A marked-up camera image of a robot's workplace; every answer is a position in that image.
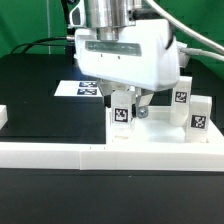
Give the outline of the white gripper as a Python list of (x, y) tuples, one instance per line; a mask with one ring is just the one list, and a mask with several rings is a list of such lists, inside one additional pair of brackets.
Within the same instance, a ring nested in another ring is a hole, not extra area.
[(103, 96), (113, 93), (110, 81), (139, 87), (135, 108), (143, 119), (149, 114), (152, 91), (171, 89), (179, 81), (177, 42), (173, 37), (168, 46), (170, 39), (165, 19), (138, 20), (135, 26), (120, 29), (115, 42), (99, 41), (94, 29), (78, 29), (75, 58), (84, 75), (100, 78), (97, 84)]

